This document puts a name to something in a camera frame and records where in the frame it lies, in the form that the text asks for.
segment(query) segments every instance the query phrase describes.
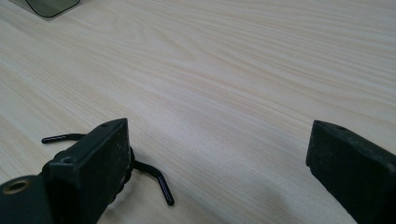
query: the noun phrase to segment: black clamp jaw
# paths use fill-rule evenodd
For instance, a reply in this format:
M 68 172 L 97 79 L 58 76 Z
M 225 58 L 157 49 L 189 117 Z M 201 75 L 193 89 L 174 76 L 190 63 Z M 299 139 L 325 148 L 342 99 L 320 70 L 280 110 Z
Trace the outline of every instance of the black clamp jaw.
M 396 223 L 392 153 L 342 126 L 315 120 L 306 165 L 358 223 Z
M 0 186 L 0 223 L 96 223 L 134 168 L 157 178 L 167 204 L 175 203 L 163 174 L 134 158 L 127 119 L 103 123 L 88 134 L 44 138 L 42 143 L 64 140 L 77 142 L 56 154 L 39 175 Z

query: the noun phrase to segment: light wood grain surface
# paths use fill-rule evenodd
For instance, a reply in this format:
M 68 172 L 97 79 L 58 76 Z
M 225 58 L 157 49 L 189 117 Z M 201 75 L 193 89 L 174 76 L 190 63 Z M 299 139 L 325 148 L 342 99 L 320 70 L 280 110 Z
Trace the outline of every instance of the light wood grain surface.
M 396 153 L 394 0 L 0 2 L 0 182 L 128 118 L 134 171 L 99 223 L 355 223 L 304 159 L 314 119 Z

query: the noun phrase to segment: wooden table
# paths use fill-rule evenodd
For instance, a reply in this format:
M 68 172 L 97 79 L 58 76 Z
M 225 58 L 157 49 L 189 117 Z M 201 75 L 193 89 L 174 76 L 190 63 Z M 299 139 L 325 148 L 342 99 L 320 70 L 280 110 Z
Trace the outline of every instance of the wooden table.
M 396 153 L 396 2 L 0 2 L 0 182 L 128 118 L 132 180 L 99 223 L 355 223 L 304 160 L 314 119 Z

